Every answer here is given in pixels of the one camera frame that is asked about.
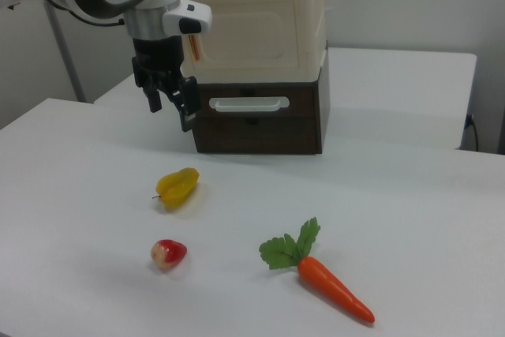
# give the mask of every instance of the table surface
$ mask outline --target table surface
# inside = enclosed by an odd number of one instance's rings
[[[459,148],[477,57],[473,54],[330,48],[331,106],[338,134],[413,146]],[[148,112],[126,78],[96,105]],[[162,113],[177,112],[162,96]]]
[[[12,337],[503,336],[505,160],[339,135],[322,155],[201,155],[178,118],[47,100],[0,131],[0,328]],[[200,182],[167,213],[159,178]],[[312,255],[376,315],[258,247],[316,216]],[[161,274],[171,238],[188,256]]]

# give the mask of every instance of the cream plastic box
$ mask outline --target cream plastic box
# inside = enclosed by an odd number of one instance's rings
[[[181,70],[200,84],[316,81],[326,48],[324,0],[193,0],[207,34],[186,36]]]

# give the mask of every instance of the toy carrot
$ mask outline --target toy carrot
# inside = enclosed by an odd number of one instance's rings
[[[301,227],[300,237],[296,242],[291,236],[284,234],[284,237],[272,238],[261,244],[261,258],[271,270],[297,267],[300,277],[323,296],[355,317],[373,323],[373,313],[323,264],[309,256],[319,230],[317,219],[310,219]]]

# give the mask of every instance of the white drawer handle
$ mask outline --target white drawer handle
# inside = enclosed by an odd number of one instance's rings
[[[218,112],[275,112],[287,108],[290,100],[285,96],[211,98],[208,105]]]

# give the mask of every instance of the carrot leaves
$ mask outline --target carrot leaves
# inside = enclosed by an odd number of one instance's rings
[[[300,236],[296,242],[290,235],[284,234],[284,237],[272,238],[261,244],[261,259],[271,270],[297,266],[302,258],[310,254],[319,230],[320,226],[314,217],[301,227]]]

